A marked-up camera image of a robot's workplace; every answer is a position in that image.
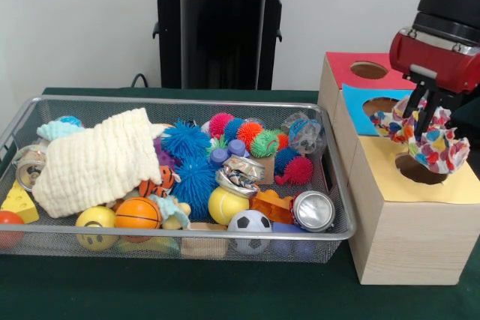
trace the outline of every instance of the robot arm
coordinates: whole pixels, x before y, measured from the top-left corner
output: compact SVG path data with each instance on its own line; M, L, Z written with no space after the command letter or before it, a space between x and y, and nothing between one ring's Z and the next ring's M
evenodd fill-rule
M480 82L480 0L421 0L412 27L394 38L390 62L417 84L404 117L427 93L415 129L421 135L438 106L456 109Z

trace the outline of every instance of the white cloth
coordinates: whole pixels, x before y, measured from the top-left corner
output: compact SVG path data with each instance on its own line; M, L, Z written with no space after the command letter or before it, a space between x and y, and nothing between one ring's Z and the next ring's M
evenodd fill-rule
M35 200L51 217L65 217L120 199L143 180L161 184L153 139L164 128L141 108L54 140L33 186Z

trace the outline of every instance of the red spiky ball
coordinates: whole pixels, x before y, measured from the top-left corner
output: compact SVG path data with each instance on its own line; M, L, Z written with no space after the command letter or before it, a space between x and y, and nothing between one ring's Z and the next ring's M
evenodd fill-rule
M250 146L258 134L263 132L262 125L254 122L243 123L237 132L237 139L245 143L247 151L250 153Z
M219 112L210 119L210 136L212 138L219 139L225 131L225 126L230 120L234 118L233 115L226 112Z
M278 151L288 148L288 135L278 134Z
M278 185L305 185L314 175L314 164L306 157L296 157L288 163L283 176L275 176Z

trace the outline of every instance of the metal basket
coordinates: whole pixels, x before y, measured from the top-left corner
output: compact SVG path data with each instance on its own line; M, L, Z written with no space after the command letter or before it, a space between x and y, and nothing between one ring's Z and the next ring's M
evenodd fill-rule
M43 256L109 256L120 258L155 259L225 259L267 262L319 262L326 263L342 240L350 238L356 222L347 186L342 173L338 150L328 114L318 106L299 103L237 103L195 100L137 99L117 97L41 96L23 105L0 137L0 146L10 149L31 144L38 136L36 130L48 121L62 115L74 115L85 127L93 127L102 120L120 112L144 107L152 123L173 123L177 119L196 120L202 124L217 112L229 112L240 118L256 117L264 120L267 128L279 128L282 121L294 112L302 111L309 118L323 123L324 146L310 158L314 163L313 180L303 187L262 186L273 188L280 196L293 195L305 190L318 190L329 194L334 201L334 226L324 233L253 233L204 232L194 230L149 230L120 228L76 227L76 217L50 218L38 205L40 219L32 224L0 226L0 232L24 233L19 244L0 253ZM2 157L0 199L4 199L15 180L11 157ZM155 238L146 242L157 246L121 247L94 252L80 246L77 235L136 235ZM268 243L258 255L245 255L234 249L236 241Z

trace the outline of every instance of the green table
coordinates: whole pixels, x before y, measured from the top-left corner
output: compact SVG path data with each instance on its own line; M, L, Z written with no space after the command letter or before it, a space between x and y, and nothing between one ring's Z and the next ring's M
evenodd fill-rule
M315 91L59 89L46 94L316 103ZM360 286L327 265L0 257L0 319L480 319L480 246L458 286Z

